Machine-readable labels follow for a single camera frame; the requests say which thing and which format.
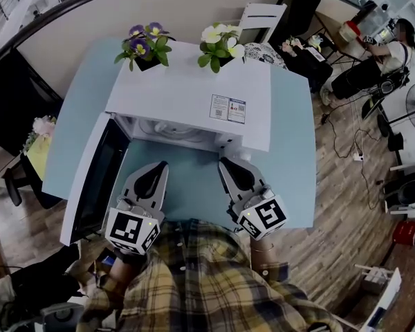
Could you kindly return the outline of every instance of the red object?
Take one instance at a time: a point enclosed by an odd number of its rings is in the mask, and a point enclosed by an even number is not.
[[[396,226],[392,239],[401,245],[415,245],[415,221],[401,221]]]
[[[358,26],[357,26],[357,25],[355,25],[355,22],[353,22],[353,21],[346,21],[346,23],[347,23],[347,25],[348,25],[350,28],[352,28],[352,30],[355,32],[355,34],[356,34],[357,36],[360,36],[360,35],[361,35],[361,31],[360,31],[360,29],[358,28]]]

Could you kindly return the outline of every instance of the yellow plaid shirt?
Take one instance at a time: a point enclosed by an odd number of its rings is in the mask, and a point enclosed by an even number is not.
[[[185,237],[180,223],[164,222],[125,292],[100,279],[77,331],[97,330],[113,310],[117,331],[342,331],[286,281],[286,264],[255,272],[231,231],[197,220],[187,229]]]

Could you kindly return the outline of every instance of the purple pansy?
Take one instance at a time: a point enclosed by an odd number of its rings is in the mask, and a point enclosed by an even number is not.
[[[151,48],[143,38],[132,39],[131,49],[141,58],[146,58],[151,51]]]
[[[149,32],[147,35],[149,38],[155,39],[163,32],[163,27],[158,22],[151,22],[148,27]]]
[[[140,33],[143,33],[145,31],[145,28],[142,25],[135,25],[129,30],[129,36],[135,37],[136,35],[139,35]]]

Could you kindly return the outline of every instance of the cable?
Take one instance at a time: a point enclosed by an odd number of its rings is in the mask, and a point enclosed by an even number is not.
[[[23,267],[18,267],[18,266],[3,266],[3,265],[0,265],[0,268],[18,268],[18,269],[23,269]]]
[[[332,109],[332,111],[330,111],[329,113],[325,113],[325,114],[323,114],[323,116],[322,116],[322,118],[321,118],[321,124],[322,124],[322,125],[324,125],[324,124],[326,123],[326,121],[329,119],[329,117],[331,116],[331,114],[332,114],[334,111],[336,111],[337,109],[339,109],[340,107],[347,106],[348,104],[351,104],[352,102],[356,102],[356,101],[358,101],[359,99],[361,99],[361,98],[363,98],[363,97],[366,97],[366,96],[368,96],[368,95],[369,95],[369,94],[367,94],[367,95],[363,95],[363,96],[360,96],[359,98],[354,99],[353,101],[350,101],[350,102],[347,102],[347,103],[344,103],[344,104],[340,104],[340,105],[339,105],[339,106],[337,106],[336,108]]]
[[[349,149],[349,151],[347,152],[347,154],[346,155],[340,155],[339,153],[338,153],[338,151],[337,151],[337,148],[336,148],[336,141],[337,141],[337,133],[335,132],[335,126],[333,125],[333,123],[332,123],[332,121],[331,121],[331,119],[328,117],[327,118],[327,120],[329,121],[329,123],[331,124],[331,126],[332,126],[332,131],[333,131],[333,135],[334,135],[334,137],[333,137],[333,150],[335,151],[335,153],[337,154],[337,156],[338,156],[338,158],[348,158],[349,156],[350,156],[350,154],[351,154],[351,152],[352,152],[352,149],[353,149],[353,147],[354,146],[356,146],[357,148],[360,148],[359,147],[359,145],[358,145],[358,143],[357,143],[357,141],[356,141],[356,135],[358,134],[358,132],[360,132],[361,134],[364,132],[364,133],[366,133],[372,140],[375,140],[376,142],[378,142],[378,141],[380,141],[380,138],[379,139],[376,139],[376,138],[374,138],[367,130],[364,130],[364,129],[361,129],[361,128],[359,128],[356,132],[355,132],[355,136],[354,136],[354,139],[353,139],[353,142],[352,142],[352,145],[351,145],[351,147],[350,147],[350,149]],[[366,176],[365,176],[365,173],[364,173],[364,168],[365,168],[365,162],[364,162],[364,159],[362,160],[362,165],[361,165],[361,176],[364,178],[364,180],[365,180],[365,183],[366,183],[366,190],[367,190],[367,205],[369,206],[369,209],[370,210],[374,210],[377,206],[378,206],[378,204],[379,204],[379,202],[380,202],[380,194],[378,193],[378,200],[377,200],[377,202],[375,203],[375,205],[371,205],[371,200],[370,200],[370,198],[371,198],[371,192],[370,192],[370,189],[369,189],[369,183],[367,182],[367,178],[366,178]]]
[[[358,113],[357,102],[355,102],[355,111],[357,113],[358,127],[361,129],[360,114]],[[364,150],[363,150],[363,147],[362,147],[362,133],[361,133],[361,152],[364,153]]]
[[[353,137],[353,141],[355,141],[355,118],[353,117],[353,106],[351,103],[351,113],[352,113],[352,137]]]

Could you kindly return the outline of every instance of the woman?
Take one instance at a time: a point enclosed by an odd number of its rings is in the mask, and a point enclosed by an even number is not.
[[[406,19],[399,19],[394,34],[397,38],[385,46],[367,45],[372,57],[340,74],[333,82],[330,92],[325,86],[320,91],[323,104],[336,107],[343,100],[350,98],[357,92],[373,87],[379,83],[383,75],[402,68],[406,60],[409,64],[415,50],[415,28]]]

